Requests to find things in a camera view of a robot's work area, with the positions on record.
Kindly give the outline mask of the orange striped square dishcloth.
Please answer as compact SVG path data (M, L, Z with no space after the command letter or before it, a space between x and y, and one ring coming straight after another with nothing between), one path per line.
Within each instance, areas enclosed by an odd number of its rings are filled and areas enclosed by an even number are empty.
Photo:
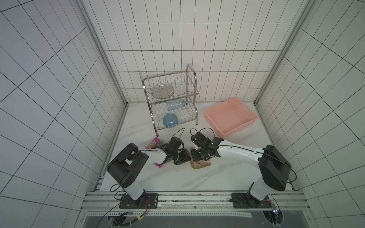
M190 156L191 160L190 160L190 165L193 169L201 169L201 168L205 168L210 166L212 163L211 161L204 161L204 160L200 160L200 161L194 161L193 160L193 152L194 148L191 147L190 151L188 152L188 155Z

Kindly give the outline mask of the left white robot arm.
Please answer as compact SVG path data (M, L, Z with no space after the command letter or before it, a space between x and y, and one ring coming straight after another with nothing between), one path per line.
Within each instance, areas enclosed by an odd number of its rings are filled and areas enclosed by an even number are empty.
M146 164L172 162L180 165L190 160L184 143L174 136L168 143L155 148L140 149L130 143L109 162L106 170L134 203L140 203L144 201L146 192L137 177Z

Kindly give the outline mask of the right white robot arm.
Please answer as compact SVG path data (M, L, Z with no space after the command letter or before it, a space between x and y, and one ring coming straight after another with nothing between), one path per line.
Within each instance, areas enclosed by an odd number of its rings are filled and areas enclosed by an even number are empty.
M251 198L262 201L272 192L286 190L292 167L274 146L247 147L218 137L210 140L201 133L193 135L191 141L195 146L192 150L192 157L195 162L223 157L245 162L257 168L260 171L260 176L248 190L248 195Z

